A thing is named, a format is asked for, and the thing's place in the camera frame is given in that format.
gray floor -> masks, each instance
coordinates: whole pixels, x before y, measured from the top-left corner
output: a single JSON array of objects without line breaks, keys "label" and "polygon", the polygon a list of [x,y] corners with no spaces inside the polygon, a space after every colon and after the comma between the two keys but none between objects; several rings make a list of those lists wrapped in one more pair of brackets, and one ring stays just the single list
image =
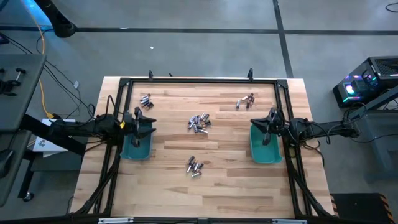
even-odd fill
[{"label": "gray floor", "polygon": [[[279,0],[282,21],[290,30],[398,30],[398,14],[382,0]],[[79,0],[54,1],[78,27],[277,29],[272,0]],[[18,1],[0,12],[0,26],[32,26]],[[32,51],[38,32],[7,31]],[[243,77],[250,67],[255,77],[285,78],[284,59],[277,34],[158,34],[86,33],[59,39],[45,35],[47,59],[71,80],[80,82],[82,100],[96,104],[105,75]],[[293,75],[303,78],[315,121],[338,120],[331,89],[368,56],[398,55],[395,35],[286,35]],[[1,54],[20,54],[12,45],[0,45]],[[74,109],[71,99],[45,72],[42,75],[50,112]],[[39,89],[28,113],[43,118]],[[84,109],[76,119],[86,119]],[[367,184],[364,175],[377,165],[368,146],[333,137],[322,139],[325,169],[333,193],[379,192],[398,216],[398,182]],[[76,173],[42,173],[34,177],[36,198],[16,199],[19,175],[0,219],[62,215],[76,185]]]}]

butcher block tabletop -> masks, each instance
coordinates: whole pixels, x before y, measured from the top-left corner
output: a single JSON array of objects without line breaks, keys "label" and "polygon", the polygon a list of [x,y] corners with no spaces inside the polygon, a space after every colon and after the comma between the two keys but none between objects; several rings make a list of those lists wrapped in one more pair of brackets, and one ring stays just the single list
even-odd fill
[{"label": "butcher block tabletop", "polygon": [[[116,99],[119,79],[104,77],[96,114],[105,112],[108,95]],[[304,81],[288,79],[287,82],[294,116],[312,120]],[[126,92],[124,90],[120,109],[124,108]],[[147,161],[121,160],[112,216],[294,217],[285,159],[277,164],[256,164],[250,152],[250,119],[263,118],[271,107],[276,107],[273,85],[135,83],[130,111],[140,105],[140,98],[147,93],[151,94],[154,107],[142,112],[157,120],[152,155]],[[237,100],[250,93],[256,98],[253,106],[246,110],[242,104],[237,110]],[[203,112],[210,115],[213,123],[207,129],[208,134],[189,131],[189,119]],[[281,140],[279,143],[284,157]],[[103,144],[85,154],[71,212],[78,210],[98,185],[105,148]],[[190,156],[204,163],[202,176],[187,175],[186,162]],[[302,160],[308,188],[325,210],[333,213],[320,155],[302,149]],[[302,192],[299,188],[297,192],[304,211]],[[104,191],[101,209],[107,194],[108,188]]]}]

teal bin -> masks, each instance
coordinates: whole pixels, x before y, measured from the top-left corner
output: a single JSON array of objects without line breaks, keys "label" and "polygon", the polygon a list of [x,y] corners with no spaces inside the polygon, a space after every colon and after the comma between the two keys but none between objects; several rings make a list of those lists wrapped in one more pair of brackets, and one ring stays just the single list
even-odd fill
[{"label": "teal bin", "polygon": [[[141,124],[142,129],[151,129],[152,123],[149,124]],[[150,154],[152,151],[152,138],[153,134],[146,136],[143,139],[140,139],[139,147],[134,147],[131,144],[132,134],[126,136],[124,138],[123,151],[120,153],[120,157],[123,159],[134,159],[134,160],[146,160],[150,158]]]},{"label": "teal bin", "polygon": [[271,134],[271,141],[267,146],[262,145],[264,134],[254,125],[250,127],[251,157],[260,164],[275,164],[282,160],[279,151],[278,138]]}]

computer tower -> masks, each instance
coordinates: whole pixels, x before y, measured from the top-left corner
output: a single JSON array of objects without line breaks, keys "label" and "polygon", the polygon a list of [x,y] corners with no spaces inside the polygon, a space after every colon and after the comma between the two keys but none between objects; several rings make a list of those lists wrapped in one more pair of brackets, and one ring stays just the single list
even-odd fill
[{"label": "computer tower", "polygon": [[369,57],[333,88],[340,108],[367,103],[398,84],[398,56]]}]

wheel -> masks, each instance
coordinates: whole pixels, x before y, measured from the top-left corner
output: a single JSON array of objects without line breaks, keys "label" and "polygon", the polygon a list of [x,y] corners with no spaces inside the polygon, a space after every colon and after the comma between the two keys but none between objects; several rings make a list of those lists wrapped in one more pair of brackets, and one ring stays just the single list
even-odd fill
[{"label": "wheel", "polygon": [[35,194],[27,192],[26,196],[22,199],[24,202],[28,202],[35,197]]}]

